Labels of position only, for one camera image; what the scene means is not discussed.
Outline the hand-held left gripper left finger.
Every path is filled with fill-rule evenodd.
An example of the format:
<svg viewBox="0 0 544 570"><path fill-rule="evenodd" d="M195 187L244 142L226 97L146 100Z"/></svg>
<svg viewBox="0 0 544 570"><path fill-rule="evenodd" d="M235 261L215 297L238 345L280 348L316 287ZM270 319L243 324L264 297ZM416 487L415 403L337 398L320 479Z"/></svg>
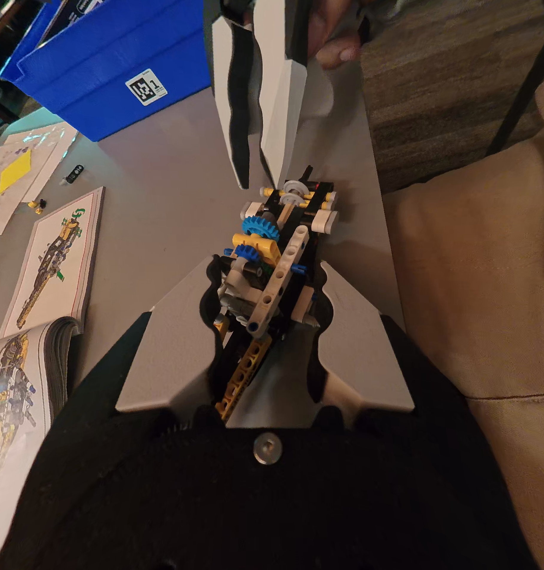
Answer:
<svg viewBox="0 0 544 570"><path fill-rule="evenodd" d="M195 412L211 403L209 378L223 348L213 324L220 285L220 257L209 256L154 306L117 411Z"/></svg>

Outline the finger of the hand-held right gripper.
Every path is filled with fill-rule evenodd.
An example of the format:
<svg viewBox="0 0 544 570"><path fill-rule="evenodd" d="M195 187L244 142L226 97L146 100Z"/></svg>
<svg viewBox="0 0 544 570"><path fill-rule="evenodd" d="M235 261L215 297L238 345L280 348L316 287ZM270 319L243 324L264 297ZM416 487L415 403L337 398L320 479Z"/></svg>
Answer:
<svg viewBox="0 0 544 570"><path fill-rule="evenodd" d="M254 61L252 32L219 17L211 27L213 88L226 149L237 183L249 188L249 80Z"/></svg>
<svg viewBox="0 0 544 570"><path fill-rule="evenodd" d="M273 188L284 182L291 162L299 118L288 111L288 63L285 55L286 1L257 1L253 13L254 38L260 49L262 79L261 159Z"/></svg>

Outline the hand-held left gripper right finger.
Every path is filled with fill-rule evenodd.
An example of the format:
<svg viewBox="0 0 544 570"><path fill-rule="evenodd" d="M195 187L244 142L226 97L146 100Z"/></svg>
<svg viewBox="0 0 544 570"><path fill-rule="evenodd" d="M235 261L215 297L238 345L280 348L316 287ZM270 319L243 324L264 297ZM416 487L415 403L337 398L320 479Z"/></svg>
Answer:
<svg viewBox="0 0 544 570"><path fill-rule="evenodd" d="M380 312L326 261L318 278L319 329L307 368L312 400L336 406L345 421L366 409L411 412L414 402Z"/></svg>

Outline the yellow and black lego model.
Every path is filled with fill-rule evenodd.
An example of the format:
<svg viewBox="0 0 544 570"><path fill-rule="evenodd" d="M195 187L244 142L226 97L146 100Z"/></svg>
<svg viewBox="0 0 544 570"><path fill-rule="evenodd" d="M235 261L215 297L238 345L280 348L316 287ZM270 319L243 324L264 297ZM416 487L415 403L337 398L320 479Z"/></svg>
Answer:
<svg viewBox="0 0 544 570"><path fill-rule="evenodd" d="M308 165L280 189L262 187L260 201L241 209L241 229L220 257L221 310L213 324L223 353L211 386L224 424L291 324L319 326L313 314L316 255L339 213L333 182L313 181L312 172Z"/></svg>

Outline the closed lego instruction booklet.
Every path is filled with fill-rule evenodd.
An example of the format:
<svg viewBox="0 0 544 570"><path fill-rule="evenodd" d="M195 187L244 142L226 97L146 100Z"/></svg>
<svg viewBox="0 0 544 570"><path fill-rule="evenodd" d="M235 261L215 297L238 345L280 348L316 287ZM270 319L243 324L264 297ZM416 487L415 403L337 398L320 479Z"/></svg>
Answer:
<svg viewBox="0 0 544 570"><path fill-rule="evenodd" d="M104 193L101 186L34 224L0 339L61 317L83 332Z"/></svg>

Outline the open lego instruction booklet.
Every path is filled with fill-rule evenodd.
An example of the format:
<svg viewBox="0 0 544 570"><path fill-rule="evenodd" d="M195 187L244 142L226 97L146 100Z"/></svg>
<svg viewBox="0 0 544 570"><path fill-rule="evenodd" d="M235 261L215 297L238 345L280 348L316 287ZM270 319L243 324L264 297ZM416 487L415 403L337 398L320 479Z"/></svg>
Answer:
<svg viewBox="0 0 544 570"><path fill-rule="evenodd" d="M39 448L67 400L72 317L0 339L0 551Z"/></svg>

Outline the person's right hand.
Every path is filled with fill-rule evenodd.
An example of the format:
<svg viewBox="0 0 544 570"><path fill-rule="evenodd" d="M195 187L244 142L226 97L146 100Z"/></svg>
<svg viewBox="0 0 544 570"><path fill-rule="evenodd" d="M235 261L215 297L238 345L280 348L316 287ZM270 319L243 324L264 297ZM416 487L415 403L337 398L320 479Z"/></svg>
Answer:
<svg viewBox="0 0 544 570"><path fill-rule="evenodd" d="M316 58L324 69L334 69L360 57L361 47L371 39L371 24L363 17L361 24L341 33L336 30L352 7L356 15L369 1L313 1L308 28L308 57Z"/></svg>

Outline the white printed tag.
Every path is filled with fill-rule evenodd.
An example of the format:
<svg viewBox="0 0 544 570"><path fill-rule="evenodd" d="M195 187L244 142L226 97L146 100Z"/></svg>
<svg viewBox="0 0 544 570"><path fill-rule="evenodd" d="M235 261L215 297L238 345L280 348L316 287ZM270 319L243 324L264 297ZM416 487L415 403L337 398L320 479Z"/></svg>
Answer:
<svg viewBox="0 0 544 570"><path fill-rule="evenodd" d="M126 81L125 85L143 106L148 106L168 94L150 68Z"/></svg>

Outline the blue plastic bin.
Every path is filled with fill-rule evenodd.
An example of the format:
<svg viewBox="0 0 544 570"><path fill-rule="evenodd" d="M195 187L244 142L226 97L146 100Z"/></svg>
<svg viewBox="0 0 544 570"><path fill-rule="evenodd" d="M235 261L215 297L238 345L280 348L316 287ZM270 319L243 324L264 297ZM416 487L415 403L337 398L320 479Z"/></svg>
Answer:
<svg viewBox="0 0 544 570"><path fill-rule="evenodd" d="M59 5L41 9L0 78L91 141L210 86L203 1L104 1L39 47ZM168 94L143 106L125 83L148 68Z"/></svg>

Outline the dark cardboard box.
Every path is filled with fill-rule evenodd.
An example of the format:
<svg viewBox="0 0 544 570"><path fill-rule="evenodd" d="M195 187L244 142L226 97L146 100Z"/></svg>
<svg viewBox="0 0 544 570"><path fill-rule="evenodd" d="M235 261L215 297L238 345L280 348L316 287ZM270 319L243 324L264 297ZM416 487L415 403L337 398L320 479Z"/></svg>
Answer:
<svg viewBox="0 0 544 570"><path fill-rule="evenodd" d="M38 46L43 46L102 3L104 1L61 1L59 9L48 24Z"/></svg>

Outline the paper sheet with yellow diamond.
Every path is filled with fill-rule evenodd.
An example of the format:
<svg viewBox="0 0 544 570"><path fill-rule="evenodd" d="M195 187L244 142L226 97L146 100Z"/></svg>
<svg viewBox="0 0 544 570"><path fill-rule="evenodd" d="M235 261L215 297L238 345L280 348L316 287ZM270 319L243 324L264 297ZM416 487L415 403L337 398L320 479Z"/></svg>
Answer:
<svg viewBox="0 0 544 570"><path fill-rule="evenodd" d="M0 235L21 203L38 208L38 196L77 133L61 122L11 134L0 144Z"/></svg>

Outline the dark wooden shelf unit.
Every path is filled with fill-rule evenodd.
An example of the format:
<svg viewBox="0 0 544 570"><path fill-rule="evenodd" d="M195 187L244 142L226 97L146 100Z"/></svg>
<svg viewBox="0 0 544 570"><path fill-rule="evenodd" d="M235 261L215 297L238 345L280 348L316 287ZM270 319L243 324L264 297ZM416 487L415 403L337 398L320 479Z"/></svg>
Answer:
<svg viewBox="0 0 544 570"><path fill-rule="evenodd" d="M0 72L43 7L40 1L0 1ZM0 130L18 119L28 101L19 88L0 78Z"/></svg>

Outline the black metal leg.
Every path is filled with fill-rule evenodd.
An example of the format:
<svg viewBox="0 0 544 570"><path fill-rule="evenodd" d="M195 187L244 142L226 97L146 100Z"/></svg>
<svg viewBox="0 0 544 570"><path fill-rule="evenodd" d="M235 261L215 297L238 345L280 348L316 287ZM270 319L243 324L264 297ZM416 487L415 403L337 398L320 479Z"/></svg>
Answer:
<svg viewBox="0 0 544 570"><path fill-rule="evenodd" d="M502 121L485 156L496 154L503 149L512 132L532 100L535 91L544 80L544 44Z"/></svg>

